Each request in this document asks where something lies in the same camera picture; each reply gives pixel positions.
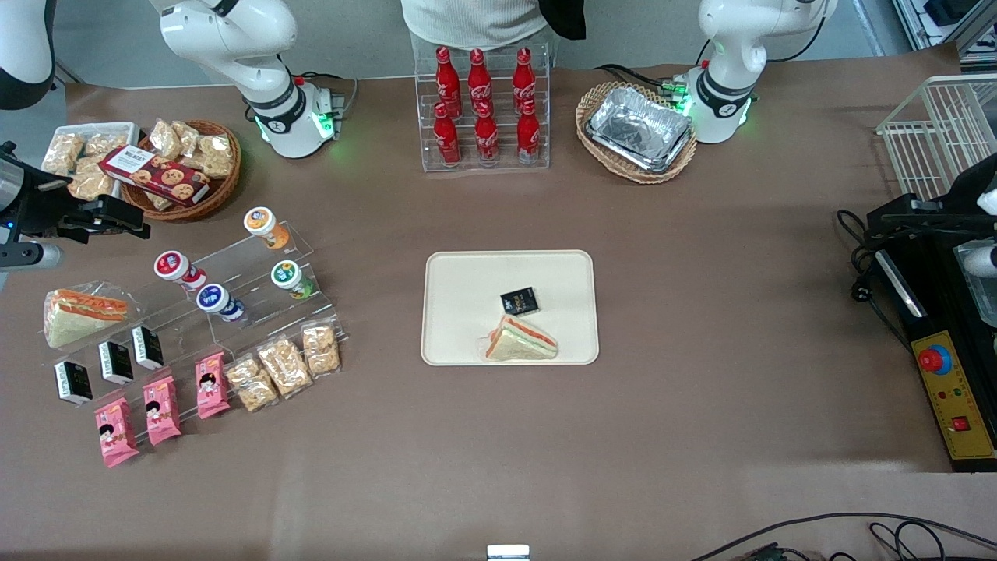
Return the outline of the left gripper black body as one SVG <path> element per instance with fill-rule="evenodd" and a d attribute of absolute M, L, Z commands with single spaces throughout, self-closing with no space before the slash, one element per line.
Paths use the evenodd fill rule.
<path fill-rule="evenodd" d="M 945 195 L 945 224 L 959 228 L 995 227 L 996 153 L 958 174 Z"/>

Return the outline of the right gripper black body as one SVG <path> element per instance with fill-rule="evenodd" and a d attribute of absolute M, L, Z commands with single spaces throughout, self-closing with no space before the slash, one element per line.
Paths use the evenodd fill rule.
<path fill-rule="evenodd" d="M 88 231 L 65 224 L 74 217 L 81 199 L 70 194 L 72 179 L 36 169 L 15 157 L 4 157 L 2 169 L 2 241 L 22 238 L 65 238 L 88 242 Z"/>

